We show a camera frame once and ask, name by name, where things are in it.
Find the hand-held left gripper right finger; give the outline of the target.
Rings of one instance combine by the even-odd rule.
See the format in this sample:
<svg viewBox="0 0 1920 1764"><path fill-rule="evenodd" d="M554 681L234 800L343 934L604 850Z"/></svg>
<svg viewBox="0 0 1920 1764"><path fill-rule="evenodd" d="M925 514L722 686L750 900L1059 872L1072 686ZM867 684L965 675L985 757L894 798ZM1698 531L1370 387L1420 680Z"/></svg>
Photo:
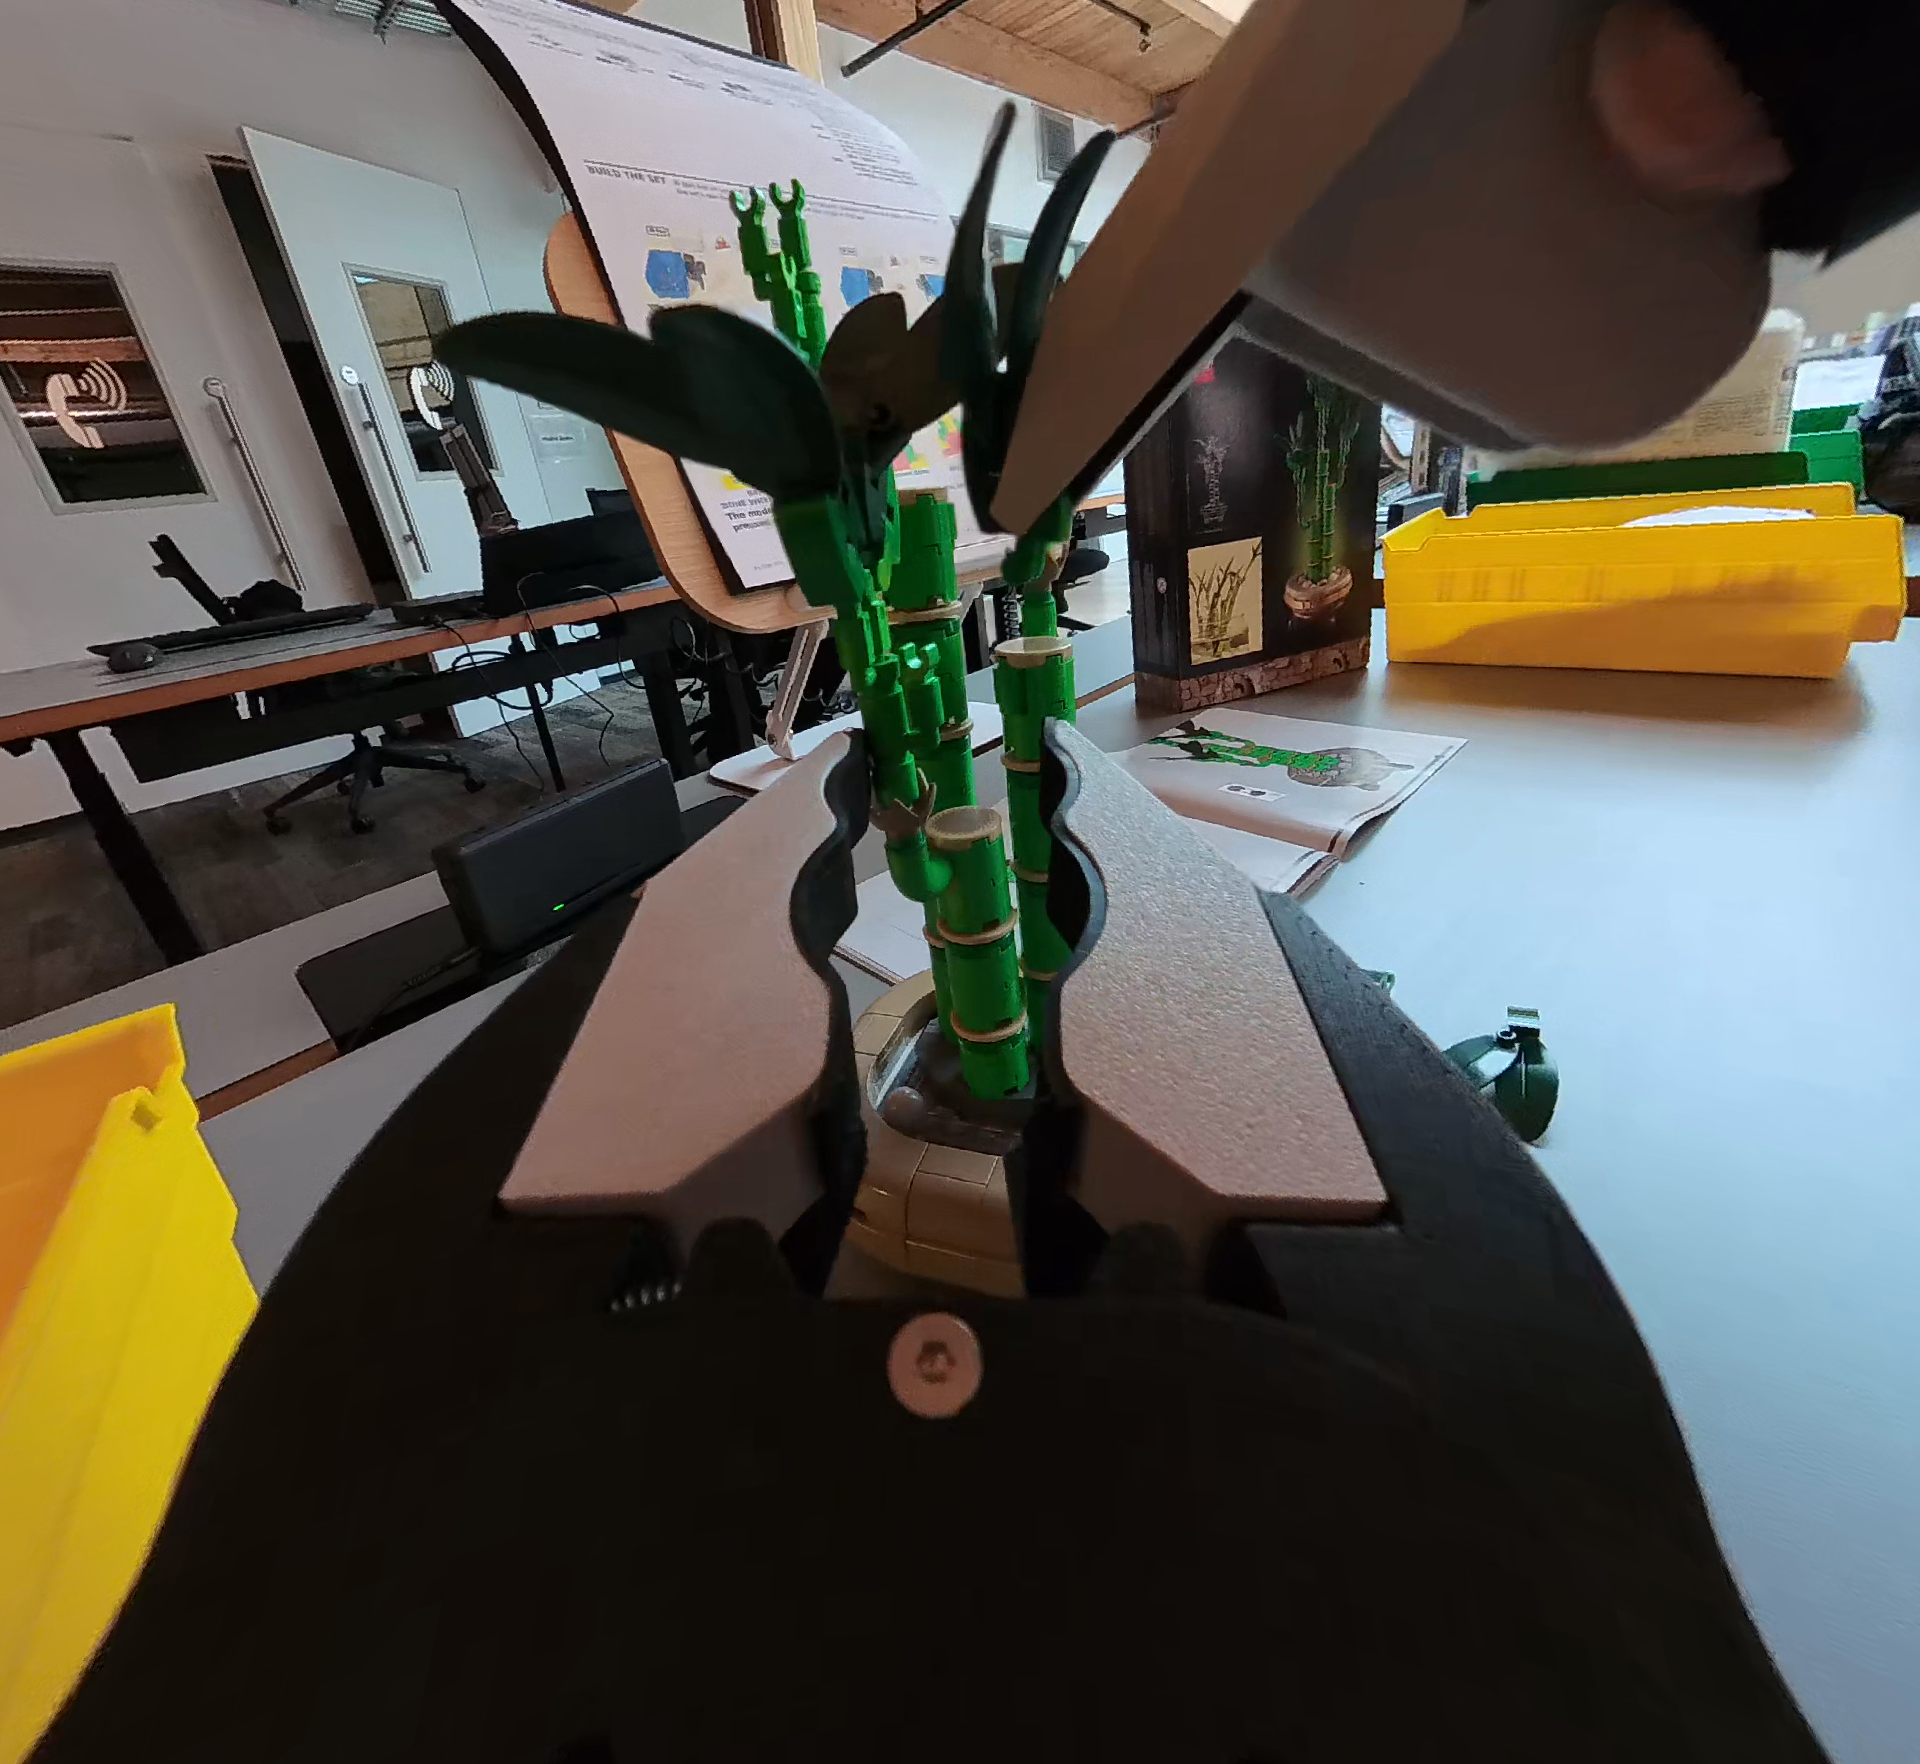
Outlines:
<svg viewBox="0 0 1920 1764"><path fill-rule="evenodd" d="M1069 941L1022 1136L1022 1286L1078 1291L1162 1225L1374 1225L1388 1193L1262 889L1072 724L1045 725L1047 907Z"/></svg>

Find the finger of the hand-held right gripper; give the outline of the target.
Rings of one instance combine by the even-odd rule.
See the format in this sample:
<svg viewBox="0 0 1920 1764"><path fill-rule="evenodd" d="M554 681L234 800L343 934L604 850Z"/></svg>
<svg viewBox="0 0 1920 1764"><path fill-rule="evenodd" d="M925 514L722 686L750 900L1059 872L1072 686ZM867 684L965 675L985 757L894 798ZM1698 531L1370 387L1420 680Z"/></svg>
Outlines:
<svg viewBox="0 0 1920 1764"><path fill-rule="evenodd" d="M1484 452L1692 408L1765 321L1765 193L1622 131L1627 2L1255 0L1050 310L996 522L1096 482L1237 331Z"/></svg>

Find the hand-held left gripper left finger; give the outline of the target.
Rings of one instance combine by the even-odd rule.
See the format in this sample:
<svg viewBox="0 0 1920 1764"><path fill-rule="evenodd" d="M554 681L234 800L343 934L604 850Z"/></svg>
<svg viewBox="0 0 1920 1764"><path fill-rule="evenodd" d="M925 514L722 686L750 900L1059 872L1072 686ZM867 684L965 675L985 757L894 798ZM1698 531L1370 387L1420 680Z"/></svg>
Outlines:
<svg viewBox="0 0 1920 1764"><path fill-rule="evenodd" d="M823 1293L867 1166L849 987L867 737L834 736L646 881L498 1199L760 1223Z"/></svg>

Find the lego bamboo plant model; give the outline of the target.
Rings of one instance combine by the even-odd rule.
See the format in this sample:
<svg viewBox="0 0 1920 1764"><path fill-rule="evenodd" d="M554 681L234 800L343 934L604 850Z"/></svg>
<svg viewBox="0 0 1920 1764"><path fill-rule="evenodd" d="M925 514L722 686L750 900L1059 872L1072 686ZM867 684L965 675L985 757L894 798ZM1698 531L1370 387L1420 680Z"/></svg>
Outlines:
<svg viewBox="0 0 1920 1764"><path fill-rule="evenodd" d="M1054 184L1012 283L986 254L991 156L956 227L942 294L916 326L901 294L862 299L829 331L805 187L734 192L741 254L775 331L748 328L748 372L781 408L769 447L724 468L775 506L799 588L829 608L867 733L873 819L893 884L922 914L931 1018L894 1042L912 1060L871 1102L856 1245L944 1286L1022 1290L1007 1158L1037 1096L1037 1030L1067 959L1047 912L1052 837L1040 816L1045 725L1076 720L1074 643L1059 581L1074 501L1059 496L1000 566L1021 628L994 647L1007 808L979 798L956 566L940 486L901 490L896 459L951 410L975 516L988 501L1074 223L1114 140L1091 140Z"/></svg>

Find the leafy green lego branch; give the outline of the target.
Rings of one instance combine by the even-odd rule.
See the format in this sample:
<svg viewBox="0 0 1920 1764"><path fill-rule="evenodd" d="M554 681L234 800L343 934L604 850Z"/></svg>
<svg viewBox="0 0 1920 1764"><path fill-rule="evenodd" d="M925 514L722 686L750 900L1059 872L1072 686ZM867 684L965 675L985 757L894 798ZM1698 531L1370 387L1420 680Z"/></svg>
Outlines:
<svg viewBox="0 0 1920 1764"><path fill-rule="evenodd" d="M986 231L1012 107L993 121L955 229L942 294L907 321L901 294L862 299L832 328L818 361L736 312L686 304L640 335L553 312L495 312L437 339L455 372L732 472L775 503L805 598L846 608L882 588L899 554L886 477L912 435L949 410L962 418L973 516L1032 561L1072 525L1076 487L1037 511L996 511L1025 394L1092 184L1114 145L1100 131L1056 180L1022 258L988 262Z"/></svg>

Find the lego instruction booklet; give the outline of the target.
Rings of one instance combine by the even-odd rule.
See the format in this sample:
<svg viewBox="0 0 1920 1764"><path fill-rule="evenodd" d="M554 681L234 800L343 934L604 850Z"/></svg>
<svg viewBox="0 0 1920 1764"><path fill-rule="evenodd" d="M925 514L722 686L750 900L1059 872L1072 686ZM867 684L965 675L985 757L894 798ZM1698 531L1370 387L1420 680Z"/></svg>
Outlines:
<svg viewBox="0 0 1920 1764"><path fill-rule="evenodd" d="M1461 747L1448 736L1212 707L1116 762L1256 886L1299 892Z"/></svg>

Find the dark green lego leaf piece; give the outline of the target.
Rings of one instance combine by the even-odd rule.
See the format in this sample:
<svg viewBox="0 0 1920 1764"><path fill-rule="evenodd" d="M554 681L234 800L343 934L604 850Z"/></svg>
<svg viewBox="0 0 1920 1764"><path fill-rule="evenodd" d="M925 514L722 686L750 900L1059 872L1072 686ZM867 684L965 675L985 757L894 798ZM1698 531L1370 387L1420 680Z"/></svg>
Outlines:
<svg viewBox="0 0 1920 1764"><path fill-rule="evenodd" d="M1563 1082L1539 1007L1508 1006L1500 1030L1459 1040L1445 1056L1521 1141L1537 1146L1548 1134Z"/></svg>

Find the dark lego set box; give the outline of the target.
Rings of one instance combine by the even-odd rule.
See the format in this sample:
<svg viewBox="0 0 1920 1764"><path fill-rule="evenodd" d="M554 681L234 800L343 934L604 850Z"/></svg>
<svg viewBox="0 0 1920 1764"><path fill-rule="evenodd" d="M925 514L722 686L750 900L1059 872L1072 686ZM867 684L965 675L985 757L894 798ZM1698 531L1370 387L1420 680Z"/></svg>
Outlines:
<svg viewBox="0 0 1920 1764"><path fill-rule="evenodd" d="M1231 335L1125 457L1140 707L1366 670L1378 498L1380 406Z"/></svg>

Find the person's right hand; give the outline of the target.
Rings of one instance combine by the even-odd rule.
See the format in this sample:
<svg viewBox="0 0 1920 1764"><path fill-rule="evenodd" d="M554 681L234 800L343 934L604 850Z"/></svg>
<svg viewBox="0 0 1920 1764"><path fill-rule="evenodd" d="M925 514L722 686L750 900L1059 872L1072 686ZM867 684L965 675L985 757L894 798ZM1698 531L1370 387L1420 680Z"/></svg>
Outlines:
<svg viewBox="0 0 1920 1764"><path fill-rule="evenodd" d="M1782 254L1769 195L1795 157L1716 35L1673 0L1609 0L1589 99L1611 172L1662 231L1731 236Z"/></svg>

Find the black box device green light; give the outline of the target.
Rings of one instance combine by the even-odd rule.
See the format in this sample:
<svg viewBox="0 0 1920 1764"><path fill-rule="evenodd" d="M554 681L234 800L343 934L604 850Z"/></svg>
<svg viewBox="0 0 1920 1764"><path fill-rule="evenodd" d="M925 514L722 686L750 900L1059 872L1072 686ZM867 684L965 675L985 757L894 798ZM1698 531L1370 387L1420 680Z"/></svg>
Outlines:
<svg viewBox="0 0 1920 1764"><path fill-rule="evenodd" d="M504 957L640 886L682 850L674 774L664 759L651 759L447 840L432 858L467 945Z"/></svg>

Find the black office chair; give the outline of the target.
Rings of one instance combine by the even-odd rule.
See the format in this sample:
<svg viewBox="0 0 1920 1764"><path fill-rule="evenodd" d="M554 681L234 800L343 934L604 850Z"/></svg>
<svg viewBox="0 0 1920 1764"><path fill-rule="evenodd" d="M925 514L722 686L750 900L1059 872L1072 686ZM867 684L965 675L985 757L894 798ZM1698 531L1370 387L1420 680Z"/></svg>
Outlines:
<svg viewBox="0 0 1920 1764"><path fill-rule="evenodd" d="M291 832L288 812L292 805L322 792L336 792L346 800L349 829L354 835L368 835L377 829L375 819L367 816L368 792L381 790L386 782L386 774L392 769L413 769L431 776L456 777L469 793L487 790L487 780L469 767L465 759L455 757L448 751L405 747L386 740L372 742L367 731L357 730L351 736L351 747L346 756L318 767L315 774L277 796L262 809L261 817L270 835L284 837Z"/></svg>

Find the black bag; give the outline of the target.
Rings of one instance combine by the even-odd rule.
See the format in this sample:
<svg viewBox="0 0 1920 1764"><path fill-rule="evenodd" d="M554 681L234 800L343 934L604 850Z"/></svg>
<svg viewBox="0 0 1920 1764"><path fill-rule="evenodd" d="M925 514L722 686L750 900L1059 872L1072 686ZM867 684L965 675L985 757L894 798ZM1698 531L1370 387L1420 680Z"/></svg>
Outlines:
<svg viewBox="0 0 1920 1764"><path fill-rule="evenodd" d="M663 578L660 559L627 490L593 487L589 506L581 517L481 538L488 616L508 618L522 609L619 594Z"/></svg>

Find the grey desk with black legs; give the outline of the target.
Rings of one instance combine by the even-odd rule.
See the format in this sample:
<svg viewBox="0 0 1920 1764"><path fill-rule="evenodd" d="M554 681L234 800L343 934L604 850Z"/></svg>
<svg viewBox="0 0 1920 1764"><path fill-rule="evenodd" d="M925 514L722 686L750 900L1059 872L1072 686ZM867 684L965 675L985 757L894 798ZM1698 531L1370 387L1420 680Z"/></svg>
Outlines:
<svg viewBox="0 0 1920 1764"><path fill-rule="evenodd" d="M5 671L3 740L10 753L22 753L31 744L46 744L55 751L143 928L160 957L178 966L200 957L205 943L121 793L84 744L86 730L378 666L424 661L438 651L465 655L456 670L410 671L378 680L354 695L270 705L264 720L238 724L237 745L205 756L207 763L232 762L637 661L667 647L672 620L684 613L688 608L677 590L657 580L463 624L401 625L365 618L264 640L229 638L221 647L171 653L138 671L113 671L96 658Z"/></svg>

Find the printed instruction sheet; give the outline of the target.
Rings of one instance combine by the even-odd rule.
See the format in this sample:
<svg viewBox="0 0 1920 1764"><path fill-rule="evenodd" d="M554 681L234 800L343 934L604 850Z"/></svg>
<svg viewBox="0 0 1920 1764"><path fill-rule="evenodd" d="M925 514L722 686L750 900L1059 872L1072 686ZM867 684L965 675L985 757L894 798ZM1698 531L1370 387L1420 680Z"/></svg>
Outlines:
<svg viewBox="0 0 1920 1764"><path fill-rule="evenodd" d="M732 193L805 192L826 321L942 294L953 219L918 160L868 112L781 64L572 0L437 0L537 135L613 312L708 304L771 324L741 263Z"/></svg>

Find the yellow plastic bin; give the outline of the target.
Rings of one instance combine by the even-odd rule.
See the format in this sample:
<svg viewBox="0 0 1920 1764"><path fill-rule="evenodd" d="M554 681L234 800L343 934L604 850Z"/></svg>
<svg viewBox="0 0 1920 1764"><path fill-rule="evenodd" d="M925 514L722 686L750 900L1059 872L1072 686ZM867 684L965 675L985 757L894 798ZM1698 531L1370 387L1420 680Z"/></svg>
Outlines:
<svg viewBox="0 0 1920 1764"><path fill-rule="evenodd" d="M1908 529L1837 482L1427 511L1382 540L1400 663L1830 680L1908 613Z"/></svg>
<svg viewBox="0 0 1920 1764"><path fill-rule="evenodd" d="M113 1625L259 1293L171 1004L3 1060L3 1758Z"/></svg>

